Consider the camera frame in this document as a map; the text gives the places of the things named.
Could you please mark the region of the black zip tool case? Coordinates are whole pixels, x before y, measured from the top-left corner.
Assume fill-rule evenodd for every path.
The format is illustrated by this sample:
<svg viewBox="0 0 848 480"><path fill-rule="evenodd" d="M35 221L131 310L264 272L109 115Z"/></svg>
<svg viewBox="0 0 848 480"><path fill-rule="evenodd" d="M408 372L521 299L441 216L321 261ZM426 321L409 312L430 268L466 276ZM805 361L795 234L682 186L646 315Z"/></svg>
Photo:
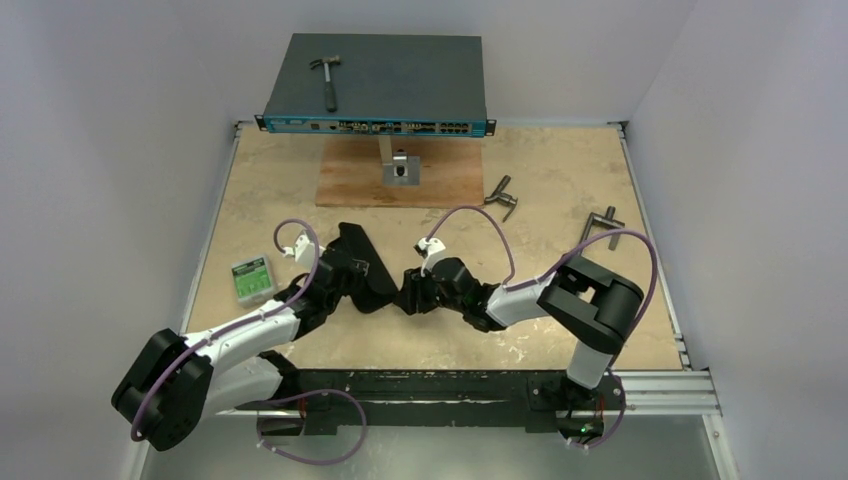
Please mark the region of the black zip tool case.
<svg viewBox="0 0 848 480"><path fill-rule="evenodd" d="M353 264L354 280L349 294L355 308L374 313L393 303L399 289L360 224L340 222L339 237L329 246L341 251Z"/></svg>

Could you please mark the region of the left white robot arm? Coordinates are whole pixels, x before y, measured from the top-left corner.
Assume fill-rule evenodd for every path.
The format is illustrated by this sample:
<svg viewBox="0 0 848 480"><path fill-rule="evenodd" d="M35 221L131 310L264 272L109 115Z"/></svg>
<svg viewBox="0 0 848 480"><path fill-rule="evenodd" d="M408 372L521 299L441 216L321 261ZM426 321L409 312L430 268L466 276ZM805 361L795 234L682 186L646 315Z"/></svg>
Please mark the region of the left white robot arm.
<svg viewBox="0 0 848 480"><path fill-rule="evenodd" d="M192 334L156 332L110 400L130 423L131 439L165 451L222 410L265 401L275 409L292 405L294 369L274 347L323 325L343 297L366 287L368 271L367 261L326 249L303 283L240 318Z"/></svg>

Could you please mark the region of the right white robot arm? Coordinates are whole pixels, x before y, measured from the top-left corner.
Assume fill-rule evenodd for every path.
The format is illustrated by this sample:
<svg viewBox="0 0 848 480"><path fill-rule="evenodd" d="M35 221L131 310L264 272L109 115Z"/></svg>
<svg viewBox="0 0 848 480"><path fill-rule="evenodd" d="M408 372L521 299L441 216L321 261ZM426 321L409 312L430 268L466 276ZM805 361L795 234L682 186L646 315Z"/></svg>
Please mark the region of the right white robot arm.
<svg viewBox="0 0 848 480"><path fill-rule="evenodd" d="M429 270L406 270L394 304L408 315L451 310L485 333L553 318L577 339L561 392L569 404L584 407L599 396L600 381L622 351L644 300L635 283L582 256L514 291L480 282L460 259L449 257Z"/></svg>

